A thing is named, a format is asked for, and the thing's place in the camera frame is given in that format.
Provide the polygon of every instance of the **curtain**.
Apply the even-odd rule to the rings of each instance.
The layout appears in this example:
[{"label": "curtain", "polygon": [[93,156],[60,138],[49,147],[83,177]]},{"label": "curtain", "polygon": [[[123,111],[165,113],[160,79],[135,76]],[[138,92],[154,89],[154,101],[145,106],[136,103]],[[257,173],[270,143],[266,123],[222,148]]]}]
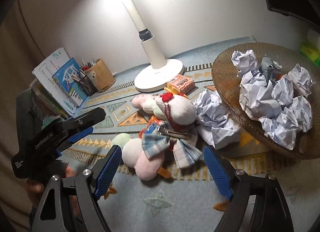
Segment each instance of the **curtain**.
[{"label": "curtain", "polygon": [[31,202],[26,181],[16,178],[11,167],[11,158],[19,150],[16,97],[29,87],[32,70],[44,57],[20,11],[17,0],[0,25],[0,206],[16,231],[28,231]]}]

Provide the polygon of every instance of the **lamp light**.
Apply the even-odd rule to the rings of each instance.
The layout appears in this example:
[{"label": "lamp light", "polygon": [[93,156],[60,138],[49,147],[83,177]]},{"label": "lamp light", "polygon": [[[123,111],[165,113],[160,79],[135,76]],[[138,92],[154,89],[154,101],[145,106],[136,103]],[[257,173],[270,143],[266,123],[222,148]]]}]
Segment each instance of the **lamp light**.
[{"label": "lamp light", "polygon": [[134,85],[141,92],[162,89],[170,79],[183,73],[183,64],[177,59],[165,59],[156,43],[155,36],[146,27],[133,0],[122,0],[122,3],[139,32],[140,43],[151,64],[136,76]]}]

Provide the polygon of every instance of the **gray crumpled object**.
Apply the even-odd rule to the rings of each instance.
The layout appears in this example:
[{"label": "gray crumpled object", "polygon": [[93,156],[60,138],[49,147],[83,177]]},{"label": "gray crumpled object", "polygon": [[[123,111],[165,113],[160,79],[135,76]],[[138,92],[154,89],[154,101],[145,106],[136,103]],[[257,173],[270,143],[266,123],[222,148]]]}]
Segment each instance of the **gray crumpled object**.
[{"label": "gray crumpled object", "polygon": [[267,86],[266,78],[258,69],[254,72],[249,71],[242,76],[240,87],[245,84]]},{"label": "gray crumpled object", "polygon": [[259,121],[265,136],[289,150],[294,148],[299,124],[291,110],[285,107],[276,119],[262,116]]},{"label": "gray crumpled object", "polygon": [[295,97],[288,109],[293,112],[297,119],[299,124],[298,132],[302,130],[302,132],[306,133],[312,128],[312,109],[304,96]]},{"label": "gray crumpled object", "polygon": [[217,91],[203,91],[193,104],[199,124],[197,131],[208,144],[220,149],[240,141],[240,127],[228,117],[229,111]]},{"label": "gray crumpled object", "polygon": [[310,88],[312,86],[312,79],[308,70],[304,67],[300,67],[299,64],[288,73],[288,76],[293,82],[294,88],[297,90],[299,95],[308,97],[311,94]]},{"label": "gray crumpled object", "polygon": [[280,76],[282,66],[278,64],[276,61],[272,61],[271,58],[264,57],[262,58],[260,71],[266,78],[268,82],[271,80],[272,84],[275,85],[275,79]]},{"label": "gray crumpled object", "polygon": [[278,102],[271,97],[273,85],[268,86],[244,84],[240,88],[239,103],[243,111],[251,120],[257,121],[260,117],[276,117],[282,111]]},{"label": "gray crumpled object", "polygon": [[271,96],[279,103],[281,108],[292,103],[293,83],[287,74],[283,75],[281,79],[276,82]]},{"label": "gray crumpled object", "polygon": [[249,71],[259,69],[258,61],[252,49],[247,50],[246,53],[239,51],[233,52],[231,61],[238,70],[239,78],[242,78],[242,76]]}]

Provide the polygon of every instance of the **blue plaid ribbon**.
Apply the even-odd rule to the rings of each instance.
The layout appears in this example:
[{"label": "blue plaid ribbon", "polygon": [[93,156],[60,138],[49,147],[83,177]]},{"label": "blue plaid ribbon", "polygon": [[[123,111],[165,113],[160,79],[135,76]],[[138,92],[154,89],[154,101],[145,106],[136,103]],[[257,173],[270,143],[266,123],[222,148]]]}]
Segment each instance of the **blue plaid ribbon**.
[{"label": "blue plaid ribbon", "polygon": [[[169,122],[164,121],[161,127],[172,130]],[[170,137],[160,135],[157,131],[158,125],[153,123],[142,135],[142,148],[148,159],[165,151],[170,146]],[[190,132],[197,135],[196,129]],[[175,139],[173,146],[173,155],[177,166],[188,168],[196,163],[201,157],[201,151],[196,148],[196,141],[186,141],[184,139]]]}]

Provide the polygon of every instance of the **white wall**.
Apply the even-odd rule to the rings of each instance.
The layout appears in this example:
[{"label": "white wall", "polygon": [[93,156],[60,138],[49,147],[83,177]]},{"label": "white wall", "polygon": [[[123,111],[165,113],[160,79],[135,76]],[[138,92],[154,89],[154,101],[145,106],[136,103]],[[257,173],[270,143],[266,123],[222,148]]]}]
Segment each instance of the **white wall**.
[{"label": "white wall", "polygon": [[[103,58],[112,72],[146,63],[134,24],[120,0],[20,0],[45,55],[65,47],[76,60]],[[308,24],[270,12],[265,0],[134,0],[166,57],[253,35],[299,48]]]}]

